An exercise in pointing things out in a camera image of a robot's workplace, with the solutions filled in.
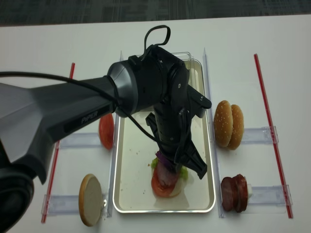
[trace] hamburger bun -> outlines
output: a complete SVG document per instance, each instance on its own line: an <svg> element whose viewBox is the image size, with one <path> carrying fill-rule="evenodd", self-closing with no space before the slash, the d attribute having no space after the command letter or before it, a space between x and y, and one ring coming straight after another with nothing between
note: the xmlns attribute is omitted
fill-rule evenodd
<svg viewBox="0 0 311 233"><path fill-rule="evenodd" d="M79 192L79 213L82 222L94 226L101 217L103 197L101 184L93 174L88 174L82 180Z"/></svg>
<svg viewBox="0 0 311 233"><path fill-rule="evenodd" d="M242 110L239 106L231 105L232 117L233 117L233 130L230 142L227 146L230 150L235 150L239 147L243 133L244 133L244 118Z"/></svg>
<svg viewBox="0 0 311 233"><path fill-rule="evenodd" d="M227 147L233 130L231 105L228 101L221 101L214 116L215 140L220 147Z"/></svg>

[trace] food item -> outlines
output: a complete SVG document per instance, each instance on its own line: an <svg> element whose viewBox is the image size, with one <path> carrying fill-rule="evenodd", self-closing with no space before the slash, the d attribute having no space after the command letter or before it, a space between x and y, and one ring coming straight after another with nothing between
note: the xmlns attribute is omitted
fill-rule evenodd
<svg viewBox="0 0 311 233"><path fill-rule="evenodd" d="M220 147L235 150L244 133L244 117L239 106L226 100L221 101L214 116L215 140Z"/></svg>
<svg viewBox="0 0 311 233"><path fill-rule="evenodd" d="M102 145L110 150L113 146L114 123L112 114L101 117L99 121L99 138Z"/></svg>
<svg viewBox="0 0 311 233"><path fill-rule="evenodd" d="M247 182L241 174L233 177L239 191L238 204L235 206L235 211L240 213L246 210L248 200Z"/></svg>
<svg viewBox="0 0 311 233"><path fill-rule="evenodd" d="M243 133L244 133L244 118L242 110L239 106L231 105L232 117L233 117L233 130L230 142L227 146L230 150L235 150L239 147Z"/></svg>
<svg viewBox="0 0 311 233"><path fill-rule="evenodd" d="M82 180L79 192L79 213L86 226L91 227L98 222L102 205L101 185L93 174L88 174Z"/></svg>
<svg viewBox="0 0 311 233"><path fill-rule="evenodd" d="M251 185L241 174L231 178L225 177L221 183L222 206L225 211L235 210L237 213L246 210L248 200L252 195Z"/></svg>
<svg viewBox="0 0 311 233"><path fill-rule="evenodd" d="M228 146L233 130L233 117L231 105L226 100L221 101L216 108L214 130L216 143L220 147Z"/></svg>
<svg viewBox="0 0 311 233"><path fill-rule="evenodd" d="M158 197L176 197L186 185L188 171L182 167L178 173L167 170L166 167L155 158L151 162L152 179L151 187Z"/></svg>
<svg viewBox="0 0 311 233"><path fill-rule="evenodd" d="M231 211L238 205L238 187L231 177L223 178L221 183L223 208L226 211Z"/></svg>

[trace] lettuce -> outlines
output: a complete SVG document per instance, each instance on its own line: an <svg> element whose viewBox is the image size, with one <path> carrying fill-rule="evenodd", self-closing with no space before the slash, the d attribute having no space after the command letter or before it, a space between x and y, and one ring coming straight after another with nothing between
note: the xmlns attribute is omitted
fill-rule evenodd
<svg viewBox="0 0 311 233"><path fill-rule="evenodd" d="M150 165L151 168L155 168L157 163L158 163L158 161L159 161L159 159L157 157L155 159L153 159L152 162L151 162L151 165Z"/></svg>
<svg viewBox="0 0 311 233"><path fill-rule="evenodd" d="M184 179L185 181L188 179L188 171L187 171L187 168L185 166L181 167L179 177Z"/></svg>

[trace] metal tray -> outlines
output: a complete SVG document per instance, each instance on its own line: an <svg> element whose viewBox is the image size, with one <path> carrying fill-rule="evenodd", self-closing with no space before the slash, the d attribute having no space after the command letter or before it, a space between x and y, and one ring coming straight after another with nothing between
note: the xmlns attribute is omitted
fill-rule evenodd
<svg viewBox="0 0 311 233"><path fill-rule="evenodd" d="M201 94L205 94L201 64L191 59L184 61L190 69L190 84ZM134 114L133 117L149 133L145 118L148 111ZM215 184L210 146L210 133L207 123L209 114L201 119L194 117L191 125L192 140L207 164L207 174L200 180L197 174L188 169L189 179L184 190L171 199L156 197L151 188L152 172L148 166L156 157L158 146L147 138L129 119L121 118L116 126L118 144L114 156L113 204L121 213L206 213L215 205Z"/></svg>

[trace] salami slice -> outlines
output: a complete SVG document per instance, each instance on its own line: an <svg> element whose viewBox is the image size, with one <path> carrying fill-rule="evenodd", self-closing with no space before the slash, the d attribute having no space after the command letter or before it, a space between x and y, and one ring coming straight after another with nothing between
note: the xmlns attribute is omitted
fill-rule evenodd
<svg viewBox="0 0 311 233"><path fill-rule="evenodd" d="M221 183L223 208L225 211L231 211L238 205L238 187L231 177L225 177Z"/></svg>
<svg viewBox="0 0 311 233"><path fill-rule="evenodd" d="M247 207L247 199L248 199L247 182L245 177L242 176L241 174L233 177L233 180L235 181L236 186L238 187L238 195L239 195L239 201L237 206L235 207L235 211L240 213L242 211L245 211Z"/></svg>

